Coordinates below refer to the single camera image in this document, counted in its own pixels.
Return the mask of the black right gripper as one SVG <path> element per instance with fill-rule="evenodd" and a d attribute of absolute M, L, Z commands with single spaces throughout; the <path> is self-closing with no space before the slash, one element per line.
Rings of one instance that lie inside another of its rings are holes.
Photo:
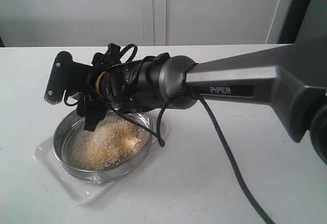
<path fill-rule="evenodd" d="M 69 52 L 59 52 L 51 69 L 44 100 L 56 105 L 62 102 L 64 96 L 65 105 L 69 107 L 77 105 L 76 114 L 84 118 L 83 130 L 94 132 L 105 118 L 108 107 L 86 95 L 91 94 L 91 90 L 95 88 L 98 76 L 118 63 L 120 51 L 119 45 L 110 43 L 105 53 L 94 54 L 90 65 L 73 62 Z M 79 101 L 70 98 L 77 92 L 84 94 Z"/>

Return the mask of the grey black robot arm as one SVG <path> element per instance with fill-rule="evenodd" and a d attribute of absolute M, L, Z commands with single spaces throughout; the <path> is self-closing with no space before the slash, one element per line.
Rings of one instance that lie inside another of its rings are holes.
<path fill-rule="evenodd" d="M 74 98 L 87 131 L 111 109 L 188 109 L 199 99 L 269 105 L 294 142 L 309 132 L 326 160 L 325 36 L 205 63 L 168 53 L 136 60 L 136 53 L 135 44 L 111 43 L 86 65 L 59 52 L 44 100 L 55 105 Z"/>

